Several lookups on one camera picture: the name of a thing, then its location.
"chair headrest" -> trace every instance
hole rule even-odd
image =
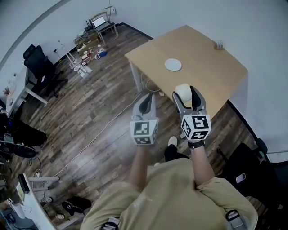
[[[23,53],[23,58],[27,59],[30,55],[35,51],[36,47],[34,45],[30,45],[28,49]]]

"black wrist strap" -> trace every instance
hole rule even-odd
[[[204,140],[200,140],[200,141],[198,141],[196,143],[188,142],[188,147],[190,149],[199,148],[201,146],[205,146],[205,141]]]

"light wood tabletop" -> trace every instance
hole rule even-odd
[[[139,69],[170,99],[177,85],[192,85],[204,96],[207,114],[212,118],[248,73],[230,53],[215,50],[214,45],[215,42],[202,33],[183,26],[137,47],[125,56],[130,61],[136,84],[139,75],[135,69]],[[166,69],[165,61],[169,58],[181,61],[182,68],[176,72]]]

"blue object on floor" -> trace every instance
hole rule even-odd
[[[100,57],[105,57],[107,55],[107,52],[103,51],[99,54]]]

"white cube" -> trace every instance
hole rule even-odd
[[[158,120],[131,121],[132,140],[137,145],[151,145],[158,132]]]
[[[189,141],[205,140],[211,131],[209,115],[185,115],[181,128]]]

